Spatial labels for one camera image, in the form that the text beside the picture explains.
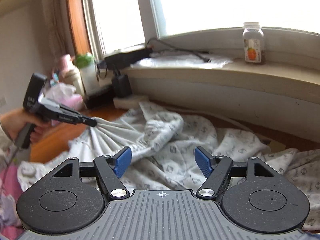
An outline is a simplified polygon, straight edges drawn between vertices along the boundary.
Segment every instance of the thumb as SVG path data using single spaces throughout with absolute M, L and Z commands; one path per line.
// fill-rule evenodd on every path
M 24 112 L 24 116 L 25 116 L 26 122 L 34 123 L 36 126 L 43 127 L 43 128 L 47 128 L 50 126 L 49 122 L 45 122 L 40 117 L 34 114 L 31 114 L 29 112 Z

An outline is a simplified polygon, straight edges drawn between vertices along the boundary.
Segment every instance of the silver screw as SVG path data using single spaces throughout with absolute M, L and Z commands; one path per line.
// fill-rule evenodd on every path
M 199 190 L 199 194 L 201 196 L 210 197 L 210 196 L 214 195 L 214 190 L 212 190 L 210 188 L 203 188 L 203 189 Z
M 113 191 L 111 191 L 111 195 L 113 195 L 114 197 L 123 197 L 127 194 L 127 192 L 124 189 L 114 189 Z

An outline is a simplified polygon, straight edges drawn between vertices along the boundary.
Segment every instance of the beige ledge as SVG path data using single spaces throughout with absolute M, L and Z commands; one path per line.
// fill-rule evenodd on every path
M 222 69 L 190 67 L 127 68 L 129 78 L 174 79 L 185 82 L 210 83 L 282 95 L 320 104 L 320 70 L 267 62 L 250 65 L 243 60 Z

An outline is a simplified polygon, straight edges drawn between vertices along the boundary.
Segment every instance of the blanket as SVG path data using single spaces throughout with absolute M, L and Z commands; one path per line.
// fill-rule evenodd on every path
M 203 184 L 194 159 L 194 149 L 202 146 L 210 154 L 225 155 L 234 161 L 246 162 L 257 156 L 285 176 L 309 198 L 311 210 L 304 230 L 320 229 L 320 150 L 299 152 L 287 149 L 272 153 L 258 137 L 247 131 L 219 129 L 197 115 L 180 115 L 151 102 L 140 103 L 113 122 L 97 118 L 97 127 L 88 127 L 70 141 L 70 150 L 52 161 L 22 162 L 18 181 L 23 191 L 62 163 L 68 157 L 90 162 L 100 155 L 113 156 L 124 146 L 132 150 L 132 163 L 121 178 L 130 193 L 134 189 L 191 189 Z M 230 187 L 244 178 L 233 178 Z M 83 182 L 96 186 L 93 178 Z

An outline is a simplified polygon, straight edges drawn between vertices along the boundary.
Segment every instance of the human hand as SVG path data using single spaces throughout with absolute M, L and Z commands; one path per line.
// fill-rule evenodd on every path
M 45 130 L 51 125 L 50 122 L 45 122 L 38 116 L 31 114 L 24 109 L 16 109 L 0 117 L 0 123 L 3 130 L 12 140 L 17 138 L 18 133 L 28 122 L 36 125 L 34 131 L 30 134 L 31 143 L 40 141 Z

